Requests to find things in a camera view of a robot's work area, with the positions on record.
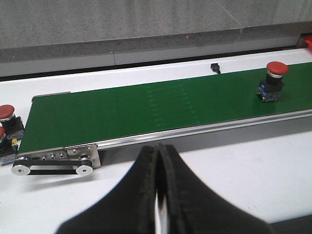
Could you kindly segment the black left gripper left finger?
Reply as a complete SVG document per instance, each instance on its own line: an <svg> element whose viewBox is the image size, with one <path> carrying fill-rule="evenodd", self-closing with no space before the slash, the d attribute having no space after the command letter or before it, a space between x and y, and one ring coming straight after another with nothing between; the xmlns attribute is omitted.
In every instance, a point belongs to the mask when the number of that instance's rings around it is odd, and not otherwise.
<svg viewBox="0 0 312 234"><path fill-rule="evenodd" d="M123 179L92 207L61 224L57 233L155 233L157 154L154 147L142 147Z"/></svg>

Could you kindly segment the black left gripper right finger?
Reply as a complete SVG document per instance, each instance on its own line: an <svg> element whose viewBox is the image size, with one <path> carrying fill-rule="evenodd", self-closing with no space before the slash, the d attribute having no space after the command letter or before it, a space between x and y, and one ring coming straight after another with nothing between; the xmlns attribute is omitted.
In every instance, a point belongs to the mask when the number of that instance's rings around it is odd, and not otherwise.
<svg viewBox="0 0 312 234"><path fill-rule="evenodd" d="M157 195L163 234L271 234L263 220L206 186L173 145L159 145Z"/></svg>

